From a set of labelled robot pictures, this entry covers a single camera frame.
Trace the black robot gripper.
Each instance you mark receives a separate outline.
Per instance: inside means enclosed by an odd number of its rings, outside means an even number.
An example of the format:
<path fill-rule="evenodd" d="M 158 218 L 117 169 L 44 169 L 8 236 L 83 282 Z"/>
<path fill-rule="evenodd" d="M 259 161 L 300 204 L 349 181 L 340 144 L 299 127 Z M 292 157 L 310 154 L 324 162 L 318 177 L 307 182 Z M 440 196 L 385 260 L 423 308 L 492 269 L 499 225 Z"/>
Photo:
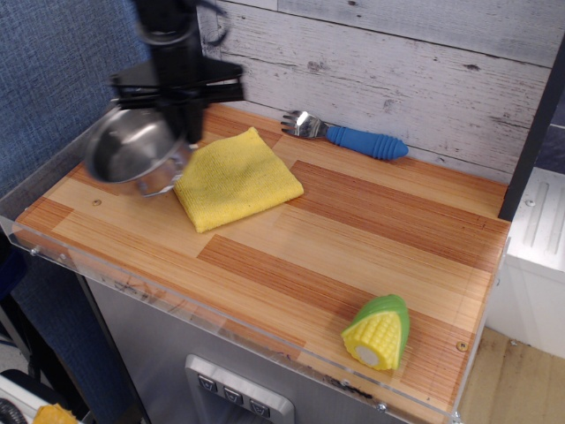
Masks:
<path fill-rule="evenodd" d="M 150 58 L 110 77 L 124 109 L 155 108 L 177 140 L 197 144 L 202 138 L 204 103 L 244 99 L 239 64 L 206 57 L 200 31 L 190 27 L 179 32 L 148 32 L 140 39 Z M 175 104 L 186 103 L 184 109 Z"/>

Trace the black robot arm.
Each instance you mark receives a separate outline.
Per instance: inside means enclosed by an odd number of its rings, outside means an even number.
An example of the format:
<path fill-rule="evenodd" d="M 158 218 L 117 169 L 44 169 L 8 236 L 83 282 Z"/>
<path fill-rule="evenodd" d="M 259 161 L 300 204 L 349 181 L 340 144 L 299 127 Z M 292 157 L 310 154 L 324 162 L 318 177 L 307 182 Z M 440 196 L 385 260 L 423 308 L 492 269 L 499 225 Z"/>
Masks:
<path fill-rule="evenodd" d="M 150 58 L 114 74 L 111 86 L 124 110 L 161 112 L 174 132 L 196 144 L 202 138 L 204 110 L 211 103 L 244 99 L 239 64 L 203 54 L 197 8 L 220 15 L 209 1 L 135 1 L 139 38 Z"/>

